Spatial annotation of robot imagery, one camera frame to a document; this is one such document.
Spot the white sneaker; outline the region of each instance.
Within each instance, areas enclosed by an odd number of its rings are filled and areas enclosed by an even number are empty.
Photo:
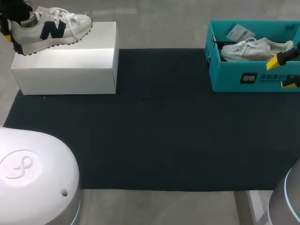
[[[269,61],[277,53],[286,52],[293,48],[293,42],[276,43],[262,38],[253,37],[240,41],[235,45],[226,45],[221,50],[221,56],[227,61]]]
[[[17,53],[28,55],[54,45],[73,44],[91,29],[88,15],[75,15],[61,8],[39,7],[21,25],[11,22],[12,42]]]

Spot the robot logo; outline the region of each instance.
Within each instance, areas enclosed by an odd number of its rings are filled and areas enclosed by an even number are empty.
[[[9,153],[0,161],[0,180],[10,186],[25,186],[42,172],[39,156],[29,150]]]

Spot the n logo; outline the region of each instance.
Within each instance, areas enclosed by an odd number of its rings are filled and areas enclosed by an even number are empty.
[[[49,37],[49,34],[51,34],[52,38],[62,38],[65,33],[65,28],[66,24],[61,20],[58,28],[56,28],[55,22],[47,21],[44,24],[40,38],[46,40]]]

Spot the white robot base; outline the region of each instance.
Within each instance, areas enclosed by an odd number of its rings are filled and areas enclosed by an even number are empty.
[[[62,141],[0,127],[0,225],[77,225],[80,200],[78,165]]]

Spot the gray floor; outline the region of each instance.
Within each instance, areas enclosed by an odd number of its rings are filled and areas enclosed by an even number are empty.
[[[121,48],[204,47],[210,19],[299,19],[299,0],[32,0],[116,21]],[[0,125],[18,91],[12,46],[0,37]],[[267,201],[270,193],[261,193]],[[84,190],[82,225],[239,223],[233,192]]]

